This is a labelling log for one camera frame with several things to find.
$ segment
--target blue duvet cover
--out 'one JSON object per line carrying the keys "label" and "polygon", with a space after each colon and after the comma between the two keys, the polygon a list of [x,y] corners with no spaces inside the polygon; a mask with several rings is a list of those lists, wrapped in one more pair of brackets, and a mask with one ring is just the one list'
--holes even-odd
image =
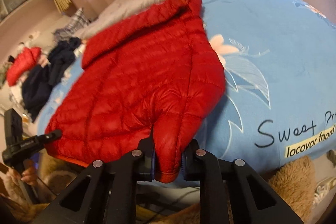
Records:
{"label": "blue duvet cover", "polygon": [[[244,159],[258,172],[336,148],[336,26],[302,0],[202,0],[209,41],[226,75],[226,94],[196,139],[218,158]],[[38,124],[81,75],[53,89]],[[172,184],[182,186],[179,179]]]}

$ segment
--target metal screw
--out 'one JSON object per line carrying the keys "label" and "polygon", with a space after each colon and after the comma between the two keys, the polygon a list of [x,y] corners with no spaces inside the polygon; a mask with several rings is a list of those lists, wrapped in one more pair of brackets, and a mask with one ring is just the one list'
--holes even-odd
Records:
{"label": "metal screw", "polygon": [[92,164],[95,168],[101,167],[103,165],[103,162],[101,160],[95,160]]}
{"label": "metal screw", "polygon": [[139,156],[141,156],[141,154],[142,154],[142,152],[139,149],[135,149],[135,150],[132,151],[132,156],[134,156],[134,157],[139,157]]}
{"label": "metal screw", "polygon": [[205,153],[206,153],[206,151],[203,150],[203,149],[197,149],[196,150],[196,155],[198,155],[198,156],[204,156]]}
{"label": "metal screw", "polygon": [[236,159],[235,160],[235,165],[244,166],[245,162],[242,159]]}

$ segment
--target navy blue clothing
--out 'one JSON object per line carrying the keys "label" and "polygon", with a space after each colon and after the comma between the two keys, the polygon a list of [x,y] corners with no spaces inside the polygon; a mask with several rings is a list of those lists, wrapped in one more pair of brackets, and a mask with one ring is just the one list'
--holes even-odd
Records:
{"label": "navy blue clothing", "polygon": [[22,98],[25,109],[33,122],[49,100],[53,87],[60,83],[65,70],[76,60],[74,50],[81,44],[77,37],[69,42],[59,41],[48,55],[50,65],[42,68],[36,65],[22,84]]}

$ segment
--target red down jacket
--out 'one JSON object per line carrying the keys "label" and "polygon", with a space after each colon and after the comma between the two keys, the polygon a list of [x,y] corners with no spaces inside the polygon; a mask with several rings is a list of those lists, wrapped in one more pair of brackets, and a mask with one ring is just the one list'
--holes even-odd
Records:
{"label": "red down jacket", "polygon": [[201,0],[166,0],[92,37],[82,76],[47,126],[47,146],[87,166],[119,159],[154,124],[156,179],[179,172],[181,153],[224,92],[224,69],[200,17]]}
{"label": "red down jacket", "polygon": [[23,51],[16,57],[14,64],[7,71],[6,80],[8,85],[16,85],[16,82],[25,71],[35,67],[40,55],[41,48],[24,47]]}

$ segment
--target plaid cloth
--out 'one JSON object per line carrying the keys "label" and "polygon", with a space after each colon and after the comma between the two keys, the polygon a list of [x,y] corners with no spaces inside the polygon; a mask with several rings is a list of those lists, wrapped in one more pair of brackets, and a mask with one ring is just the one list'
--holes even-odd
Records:
{"label": "plaid cloth", "polygon": [[83,8],[77,10],[77,12],[71,17],[70,22],[62,29],[56,29],[53,32],[55,42],[67,41],[73,34],[79,30],[89,25],[89,20],[85,17],[83,13]]}

